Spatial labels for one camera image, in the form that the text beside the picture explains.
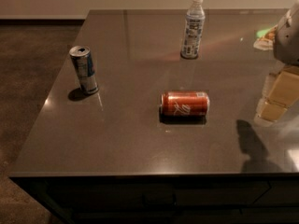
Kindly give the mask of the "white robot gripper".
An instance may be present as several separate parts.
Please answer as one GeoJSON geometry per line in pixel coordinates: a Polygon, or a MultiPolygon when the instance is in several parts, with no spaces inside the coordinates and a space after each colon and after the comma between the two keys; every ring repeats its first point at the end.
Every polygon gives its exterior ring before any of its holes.
{"type": "Polygon", "coordinates": [[[299,100],[299,0],[279,20],[274,41],[274,56],[285,65],[270,73],[264,82],[262,98],[254,121],[269,127],[299,100]]]}

